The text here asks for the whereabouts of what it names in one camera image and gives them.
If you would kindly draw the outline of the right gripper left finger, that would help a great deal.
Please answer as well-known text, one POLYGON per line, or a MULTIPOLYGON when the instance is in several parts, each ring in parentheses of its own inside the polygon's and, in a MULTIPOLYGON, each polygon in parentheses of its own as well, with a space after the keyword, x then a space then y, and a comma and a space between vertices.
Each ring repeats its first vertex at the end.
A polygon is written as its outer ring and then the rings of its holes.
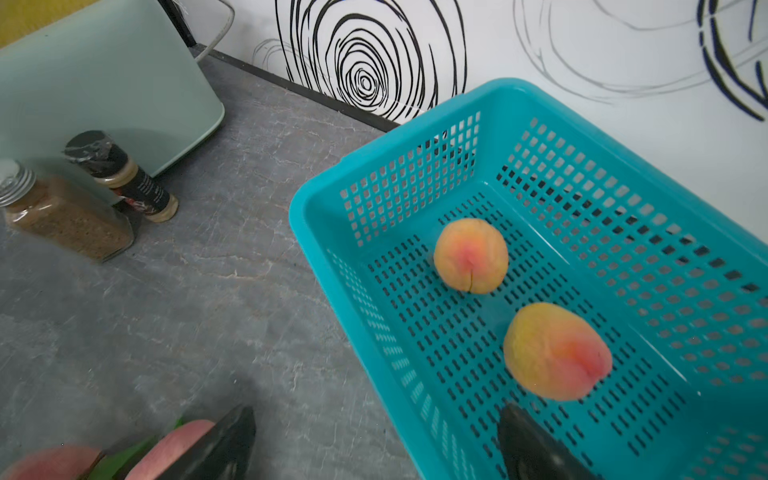
POLYGON ((243 480, 256 437, 254 410, 238 405, 230 410, 157 480, 243 480))

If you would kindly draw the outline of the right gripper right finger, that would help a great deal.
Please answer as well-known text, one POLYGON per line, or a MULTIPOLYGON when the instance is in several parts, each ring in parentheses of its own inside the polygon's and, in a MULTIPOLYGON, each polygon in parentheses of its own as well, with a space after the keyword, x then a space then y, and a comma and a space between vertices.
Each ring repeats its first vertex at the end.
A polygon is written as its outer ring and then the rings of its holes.
POLYGON ((500 412, 499 449, 510 479, 596 479, 570 451, 515 403, 500 412))

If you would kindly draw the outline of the orange peach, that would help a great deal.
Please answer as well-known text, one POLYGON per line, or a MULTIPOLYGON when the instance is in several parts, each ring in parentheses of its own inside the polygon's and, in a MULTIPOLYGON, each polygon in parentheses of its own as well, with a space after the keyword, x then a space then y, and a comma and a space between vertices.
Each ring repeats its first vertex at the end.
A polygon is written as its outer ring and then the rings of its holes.
POLYGON ((503 341, 505 366, 535 395, 576 401, 613 367, 612 353, 583 318, 550 303, 534 303, 514 316, 503 341))
POLYGON ((487 221, 460 219, 442 230, 434 264, 442 281, 452 289, 489 294, 507 274, 508 248, 502 234, 487 221))

